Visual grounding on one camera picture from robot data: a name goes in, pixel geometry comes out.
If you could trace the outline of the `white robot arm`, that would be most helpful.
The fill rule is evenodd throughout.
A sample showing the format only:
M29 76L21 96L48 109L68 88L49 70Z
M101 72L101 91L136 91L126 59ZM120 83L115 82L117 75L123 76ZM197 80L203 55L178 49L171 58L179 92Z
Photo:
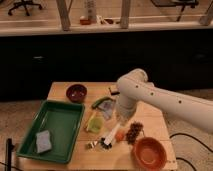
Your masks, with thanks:
M142 69L121 76L116 86L116 112L124 118L131 118L137 103L143 101L213 134L213 101L157 88L148 82Z

